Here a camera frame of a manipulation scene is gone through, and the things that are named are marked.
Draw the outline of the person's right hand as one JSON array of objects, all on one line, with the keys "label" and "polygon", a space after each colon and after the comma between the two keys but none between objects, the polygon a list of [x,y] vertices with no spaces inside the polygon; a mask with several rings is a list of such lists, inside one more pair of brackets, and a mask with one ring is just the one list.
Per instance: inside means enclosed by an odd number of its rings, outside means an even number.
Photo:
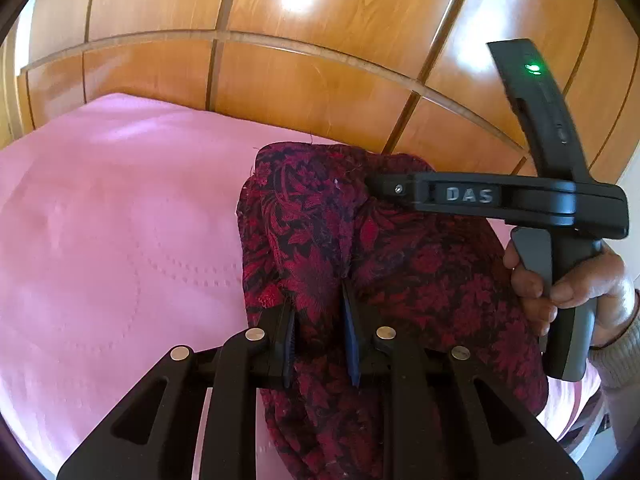
[{"label": "person's right hand", "polygon": [[630,326],[639,310],[639,297],[624,260],[611,248],[579,263],[548,292],[542,277],[525,269],[515,246],[506,246],[503,263],[512,271],[511,284],[521,298],[523,311],[537,336],[548,334],[558,314],[597,301],[596,322],[591,338],[593,348],[616,341]]}]

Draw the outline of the beige sleeve forearm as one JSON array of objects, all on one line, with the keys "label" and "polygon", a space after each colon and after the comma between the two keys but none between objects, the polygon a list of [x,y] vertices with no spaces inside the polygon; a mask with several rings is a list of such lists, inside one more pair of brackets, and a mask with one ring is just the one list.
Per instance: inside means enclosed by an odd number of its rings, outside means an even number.
[{"label": "beige sleeve forearm", "polygon": [[616,341],[589,350],[589,362],[600,376],[619,450],[639,423],[639,351],[639,313]]}]

